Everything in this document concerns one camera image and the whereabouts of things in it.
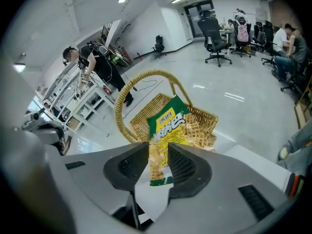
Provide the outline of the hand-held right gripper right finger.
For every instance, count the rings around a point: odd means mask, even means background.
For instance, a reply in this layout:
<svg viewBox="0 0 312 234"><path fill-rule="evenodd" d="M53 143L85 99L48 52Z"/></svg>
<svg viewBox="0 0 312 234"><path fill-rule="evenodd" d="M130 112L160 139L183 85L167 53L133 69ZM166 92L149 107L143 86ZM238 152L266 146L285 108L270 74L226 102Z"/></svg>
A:
<svg viewBox="0 0 312 234"><path fill-rule="evenodd" d="M242 161L195 147L169 143L173 187L164 212L149 234L259 233L287 204L284 192Z"/></svg>

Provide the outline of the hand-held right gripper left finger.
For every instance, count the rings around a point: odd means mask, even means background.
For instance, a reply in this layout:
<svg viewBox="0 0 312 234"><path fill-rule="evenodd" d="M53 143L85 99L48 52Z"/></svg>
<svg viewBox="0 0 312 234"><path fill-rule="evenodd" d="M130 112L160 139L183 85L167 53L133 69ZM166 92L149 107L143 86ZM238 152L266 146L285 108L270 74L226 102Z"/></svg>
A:
<svg viewBox="0 0 312 234"><path fill-rule="evenodd" d="M108 215L140 229L135 185L148 163L148 144L138 142L88 154L64 156L72 179Z"/></svg>

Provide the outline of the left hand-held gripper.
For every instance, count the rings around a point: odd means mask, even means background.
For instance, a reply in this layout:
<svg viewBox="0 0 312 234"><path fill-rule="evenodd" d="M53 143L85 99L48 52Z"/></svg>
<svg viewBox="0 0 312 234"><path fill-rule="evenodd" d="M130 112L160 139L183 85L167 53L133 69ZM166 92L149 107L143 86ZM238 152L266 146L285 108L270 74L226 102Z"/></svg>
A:
<svg viewBox="0 0 312 234"><path fill-rule="evenodd" d="M42 117L44 112L45 108L40 108L38 111L27 110L21 129L34 133L42 143L56 147L59 154L64 155L66 145L62 125L57 120L46 121Z"/></svg>

